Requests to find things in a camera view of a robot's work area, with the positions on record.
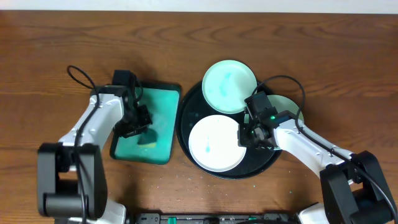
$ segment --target black plastic bracket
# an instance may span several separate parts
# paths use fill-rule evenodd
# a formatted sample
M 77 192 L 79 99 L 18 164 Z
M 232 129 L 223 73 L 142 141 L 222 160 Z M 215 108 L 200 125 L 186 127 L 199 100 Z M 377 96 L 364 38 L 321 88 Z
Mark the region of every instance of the black plastic bracket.
M 101 152 L 98 146 L 84 144 L 78 147 L 81 160 L 81 179 L 85 190 L 88 218 L 102 217 L 108 188 Z M 73 147 L 62 143 L 43 143 L 37 159 L 37 203 L 42 216 L 69 218 L 82 217 L 81 189 L 77 180 L 60 179 L 60 172 L 68 172 L 74 165 Z
M 368 151 L 352 154 L 351 161 L 365 170 L 380 186 L 397 210 L 376 157 Z M 351 191 L 349 180 L 363 184 L 363 188 Z M 380 192 L 361 177 L 347 163 L 330 165 L 320 172 L 323 202 L 329 223 L 375 224 L 387 223 L 393 216 Z

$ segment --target white arm casing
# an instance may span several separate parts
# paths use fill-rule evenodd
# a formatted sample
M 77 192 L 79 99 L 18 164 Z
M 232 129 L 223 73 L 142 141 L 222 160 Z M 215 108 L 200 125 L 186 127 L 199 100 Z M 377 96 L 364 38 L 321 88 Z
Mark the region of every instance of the white arm casing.
M 99 94 L 99 98 L 101 100 L 99 108 L 85 126 L 85 129 L 81 134 L 79 146 L 82 146 L 86 143 L 92 143 L 98 145 L 100 150 L 102 150 L 106 140 L 108 139 L 108 136 L 111 134 L 114 125 L 122 119 L 124 108 L 122 98 L 119 96 L 115 96 L 113 94 Z M 93 110 L 96 101 L 96 95 L 90 97 L 90 104 L 88 105 L 86 111 L 83 113 L 75 126 L 70 130 L 70 132 L 64 135 L 59 142 L 62 142 L 64 146 L 75 145 L 76 132 L 82 122 L 84 122 L 84 120 Z
M 303 127 L 303 130 L 318 142 L 330 149 L 333 148 L 337 153 L 341 154 L 345 158 L 351 159 L 350 155 L 352 152 L 346 149 L 341 149 L 328 142 L 326 139 L 308 129 L 304 125 L 303 121 L 299 120 L 298 125 Z M 318 177 L 319 172 L 325 169 L 327 165 L 338 165 L 344 162 L 342 159 L 331 155 L 324 148 L 309 140 L 302 133 L 299 133 L 294 119 L 290 119 L 279 124 L 279 127 L 274 129 L 274 137 L 275 143 L 282 150 L 291 153 L 293 156 L 303 162 L 308 168 L 310 168 Z

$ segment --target black tray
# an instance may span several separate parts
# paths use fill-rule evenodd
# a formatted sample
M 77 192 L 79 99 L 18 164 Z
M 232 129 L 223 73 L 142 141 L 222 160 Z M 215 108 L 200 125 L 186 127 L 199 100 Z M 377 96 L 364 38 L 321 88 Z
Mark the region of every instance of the black tray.
M 272 91 L 268 88 L 260 88 L 267 95 L 271 95 Z M 194 125 L 202 118 L 210 115 L 220 114 L 228 116 L 239 124 L 243 123 L 244 113 L 223 114 L 214 110 L 205 100 L 201 90 L 201 82 L 197 83 L 183 98 L 177 111 L 176 132 L 177 138 L 182 150 L 191 162 L 199 169 L 215 177 L 224 179 L 245 179 L 260 174 L 271 166 L 281 154 L 281 150 L 268 151 L 247 148 L 243 160 L 233 169 L 225 172 L 212 172 L 199 166 L 192 158 L 188 147 L 189 134 Z

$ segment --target wood grain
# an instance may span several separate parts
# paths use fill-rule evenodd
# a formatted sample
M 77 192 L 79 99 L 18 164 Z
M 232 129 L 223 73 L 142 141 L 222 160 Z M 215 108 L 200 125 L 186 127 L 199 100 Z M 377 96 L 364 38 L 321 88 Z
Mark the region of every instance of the wood grain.
M 0 220 L 51 223 L 36 205 L 37 148 L 78 120 L 88 90 L 113 70 L 179 83 L 183 95 L 219 60 L 246 63 L 262 80 L 287 74 L 307 91 L 306 124 L 354 152 L 377 156 L 398 198 L 398 17 L 343 14 L 0 12 Z M 294 83 L 269 86 L 299 102 Z M 264 173 L 221 180 L 197 169 L 177 139 L 167 165 L 115 161 L 103 153 L 109 197 L 132 211 L 297 211 L 321 202 L 320 183 L 283 153 Z

